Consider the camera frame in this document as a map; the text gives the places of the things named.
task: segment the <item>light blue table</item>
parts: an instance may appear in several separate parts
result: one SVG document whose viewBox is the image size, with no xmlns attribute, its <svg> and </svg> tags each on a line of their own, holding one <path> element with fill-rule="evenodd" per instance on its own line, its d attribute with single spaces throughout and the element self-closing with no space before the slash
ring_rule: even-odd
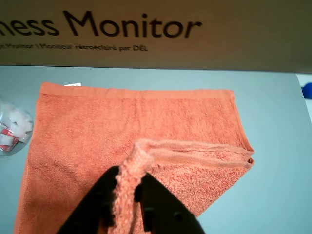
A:
<svg viewBox="0 0 312 234">
<path fill-rule="evenodd" d="M 232 89 L 255 166 L 199 221 L 207 234 L 312 233 L 312 127 L 295 74 L 0 67 L 0 94 L 32 115 L 43 81 L 127 89 Z M 0 233 L 12 233 L 28 146 L 0 157 Z"/>
</svg>

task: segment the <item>white tag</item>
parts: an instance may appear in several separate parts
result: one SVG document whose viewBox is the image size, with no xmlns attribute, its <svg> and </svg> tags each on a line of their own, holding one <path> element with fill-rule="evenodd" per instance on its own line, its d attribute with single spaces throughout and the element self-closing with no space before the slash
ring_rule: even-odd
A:
<svg viewBox="0 0 312 234">
<path fill-rule="evenodd" d="M 65 84 L 64 86 L 81 86 L 81 83 Z"/>
</svg>

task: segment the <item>towel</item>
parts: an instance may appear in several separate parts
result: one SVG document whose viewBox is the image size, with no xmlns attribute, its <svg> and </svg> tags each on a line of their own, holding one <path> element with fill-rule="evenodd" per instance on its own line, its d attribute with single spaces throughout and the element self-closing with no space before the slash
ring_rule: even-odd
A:
<svg viewBox="0 0 312 234">
<path fill-rule="evenodd" d="M 121 165 L 120 173 L 128 170 L 123 165 L 137 152 L 147 162 L 134 164 L 135 183 L 148 171 L 196 216 L 254 164 L 230 90 L 134 91 L 45 82 L 35 121 L 14 233 L 56 233 L 97 179 L 114 165 Z M 118 181 L 129 181 L 127 189 L 118 191 L 120 182 L 115 189 L 114 213 L 120 211 L 110 231 L 127 231 L 130 220 L 133 233 L 144 233 L 138 208 L 123 213 L 124 191 L 135 186 L 124 175 Z"/>
</svg>

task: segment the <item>cardboard box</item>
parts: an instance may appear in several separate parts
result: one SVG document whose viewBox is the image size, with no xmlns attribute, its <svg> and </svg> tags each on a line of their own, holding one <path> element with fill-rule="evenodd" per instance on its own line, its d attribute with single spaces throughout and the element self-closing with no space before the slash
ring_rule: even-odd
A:
<svg viewBox="0 0 312 234">
<path fill-rule="evenodd" d="M 0 5 L 0 64 L 312 72 L 310 0 Z"/>
</svg>

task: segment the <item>terry cloth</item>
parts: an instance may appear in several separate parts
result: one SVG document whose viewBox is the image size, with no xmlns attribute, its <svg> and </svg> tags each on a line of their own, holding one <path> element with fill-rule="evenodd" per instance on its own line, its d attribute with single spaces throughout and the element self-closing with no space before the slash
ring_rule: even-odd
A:
<svg viewBox="0 0 312 234">
<path fill-rule="evenodd" d="M 124 216 L 122 207 L 124 194 L 133 192 L 145 171 L 198 216 L 254 164 L 230 90 L 133 91 L 45 82 L 35 120 L 14 233 L 56 233 L 114 165 L 121 165 L 115 189 L 120 199 L 110 232 L 133 216 L 132 231 L 140 234 L 140 212 Z M 140 162 L 130 163 L 135 176 L 124 176 L 132 158 Z"/>
</svg>

